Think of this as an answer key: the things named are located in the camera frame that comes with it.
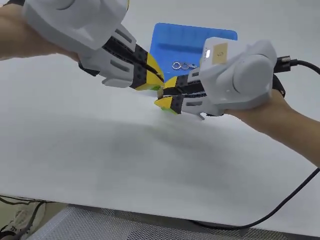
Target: small metal part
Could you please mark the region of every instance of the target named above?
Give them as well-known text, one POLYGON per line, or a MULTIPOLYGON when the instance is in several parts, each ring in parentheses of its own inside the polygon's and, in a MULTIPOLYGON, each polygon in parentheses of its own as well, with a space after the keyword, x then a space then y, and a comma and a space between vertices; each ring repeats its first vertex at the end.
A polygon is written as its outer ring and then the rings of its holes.
POLYGON ((188 63, 184 62, 184 63, 181 64, 181 69, 188 70, 189 68, 190 68, 190 66, 189 66, 188 63))
POLYGON ((180 69, 181 67, 182 67, 182 65, 181 65, 181 63, 178 62, 178 61, 175 61, 174 63, 172 63, 172 68, 173 68, 174 70, 178 70, 178 69, 180 69))
POLYGON ((196 69, 198 66, 193 63, 193 64, 190 64, 189 67, 192 69, 196 69))

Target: led light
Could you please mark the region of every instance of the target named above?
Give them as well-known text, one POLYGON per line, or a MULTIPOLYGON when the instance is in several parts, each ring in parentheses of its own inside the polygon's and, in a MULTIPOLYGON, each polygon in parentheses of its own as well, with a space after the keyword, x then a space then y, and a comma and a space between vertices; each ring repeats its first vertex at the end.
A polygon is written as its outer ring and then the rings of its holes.
POLYGON ((206 51, 205 57, 206 58, 210 57, 210 49, 206 51))

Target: sticker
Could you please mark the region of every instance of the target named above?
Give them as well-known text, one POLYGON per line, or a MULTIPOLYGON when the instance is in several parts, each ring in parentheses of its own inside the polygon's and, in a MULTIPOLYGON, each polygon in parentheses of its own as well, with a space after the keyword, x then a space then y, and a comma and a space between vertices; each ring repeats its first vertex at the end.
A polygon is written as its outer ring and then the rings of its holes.
POLYGON ((228 43, 213 46, 212 64, 225 64, 227 62, 228 43))

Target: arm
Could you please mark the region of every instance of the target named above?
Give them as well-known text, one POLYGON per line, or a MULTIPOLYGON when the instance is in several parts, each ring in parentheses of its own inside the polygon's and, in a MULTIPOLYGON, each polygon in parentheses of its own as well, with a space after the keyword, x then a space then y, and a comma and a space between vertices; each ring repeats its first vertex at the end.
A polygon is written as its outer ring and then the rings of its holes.
POLYGON ((320 122, 293 110, 277 90, 263 106, 246 111, 228 110, 255 130, 301 154, 320 168, 320 122))
POLYGON ((28 26, 22 8, 17 4, 0 7, 0 60, 63 54, 78 61, 75 53, 46 41, 28 26))

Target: yellow stripe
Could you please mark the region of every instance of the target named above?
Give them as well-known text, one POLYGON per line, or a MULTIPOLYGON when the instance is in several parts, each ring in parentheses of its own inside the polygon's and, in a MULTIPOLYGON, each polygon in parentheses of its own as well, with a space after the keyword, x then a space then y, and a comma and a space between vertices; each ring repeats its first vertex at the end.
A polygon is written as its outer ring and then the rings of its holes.
POLYGON ((170 109, 172 99, 173 99, 172 96, 167 96, 167 97, 156 100, 154 104, 162 109, 170 109))
POLYGON ((154 87, 163 87, 165 84, 160 80, 157 75, 150 71, 146 71, 146 83, 135 88, 137 91, 150 90, 154 87))
POLYGON ((146 59, 146 64, 149 65, 150 67, 154 68, 160 74, 162 79, 165 79, 164 72, 162 71, 162 69, 158 65, 155 58, 150 53, 148 53, 148 56, 146 59))
POLYGON ((178 76, 174 76, 165 82, 164 88, 174 88, 176 86, 178 76))

